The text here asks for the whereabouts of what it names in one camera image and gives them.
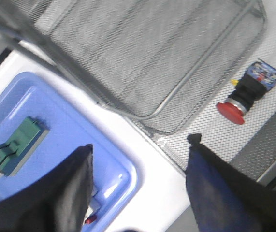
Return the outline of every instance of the green switch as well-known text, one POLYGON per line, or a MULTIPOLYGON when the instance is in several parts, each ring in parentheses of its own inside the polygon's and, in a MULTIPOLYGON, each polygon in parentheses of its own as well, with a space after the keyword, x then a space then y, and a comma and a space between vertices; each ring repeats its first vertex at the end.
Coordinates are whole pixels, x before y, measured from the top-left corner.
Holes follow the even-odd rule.
POLYGON ((47 133, 43 123, 26 117, 10 138, 0 144, 1 174, 15 175, 47 133))

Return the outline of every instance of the red component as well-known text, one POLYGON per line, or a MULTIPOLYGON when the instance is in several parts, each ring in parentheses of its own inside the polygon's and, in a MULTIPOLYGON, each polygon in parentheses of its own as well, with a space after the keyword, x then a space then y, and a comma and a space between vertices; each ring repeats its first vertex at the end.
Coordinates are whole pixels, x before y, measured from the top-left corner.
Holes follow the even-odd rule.
POLYGON ((262 80, 264 80, 264 75, 263 75, 263 73, 261 73, 261 74, 259 75, 259 77, 257 78, 257 81, 262 81, 262 80))
POLYGON ((245 122, 242 111, 231 103, 217 103, 216 108, 225 118, 235 124, 242 125, 245 122))
POLYGON ((93 223, 96 219, 96 215, 90 216, 88 219, 85 220, 85 224, 89 225, 90 223, 93 223))

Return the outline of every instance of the electrical component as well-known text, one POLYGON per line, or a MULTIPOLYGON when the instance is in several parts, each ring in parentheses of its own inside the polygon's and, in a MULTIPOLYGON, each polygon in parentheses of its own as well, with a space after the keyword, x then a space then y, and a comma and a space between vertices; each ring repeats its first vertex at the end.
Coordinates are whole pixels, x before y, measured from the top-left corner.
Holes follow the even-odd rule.
POLYGON ((254 101, 262 98, 276 85, 276 69, 259 59, 252 63, 243 77, 233 81, 236 84, 224 103, 218 103, 218 111, 235 124, 243 124, 243 116, 253 106, 254 101))
POLYGON ((89 224, 93 223, 96 220, 97 220, 97 216, 93 215, 93 216, 91 216, 91 217, 89 217, 88 219, 85 220, 85 224, 89 225, 89 224))
POLYGON ((92 197, 92 199, 90 200, 88 209, 85 213, 84 222, 86 223, 86 221, 90 217, 94 216, 99 209, 100 209, 100 204, 94 199, 94 197, 92 197))
POLYGON ((0 177, 15 175, 47 133, 43 123, 26 117, 10 138, 0 144, 0 177))

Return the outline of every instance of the blue bin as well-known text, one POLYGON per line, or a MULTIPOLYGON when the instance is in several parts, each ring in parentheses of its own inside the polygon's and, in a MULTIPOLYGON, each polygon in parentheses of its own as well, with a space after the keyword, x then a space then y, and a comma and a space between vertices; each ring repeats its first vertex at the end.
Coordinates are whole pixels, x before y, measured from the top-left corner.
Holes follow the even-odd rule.
POLYGON ((137 191, 134 164, 87 118, 30 72, 17 75, 0 95, 0 144, 26 117, 38 118, 49 133, 15 176, 0 178, 0 201, 29 186, 56 167, 78 146, 94 145, 94 200, 97 220, 83 232, 104 230, 137 191))

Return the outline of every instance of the wire mesh basket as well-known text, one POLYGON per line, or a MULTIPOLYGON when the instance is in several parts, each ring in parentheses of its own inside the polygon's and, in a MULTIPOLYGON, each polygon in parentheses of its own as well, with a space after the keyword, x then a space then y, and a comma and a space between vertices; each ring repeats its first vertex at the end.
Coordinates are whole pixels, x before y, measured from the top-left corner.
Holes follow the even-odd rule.
POLYGON ((260 0, 11 2, 0 0, 2 33, 8 25, 98 103, 160 134, 194 118, 265 23, 260 0))

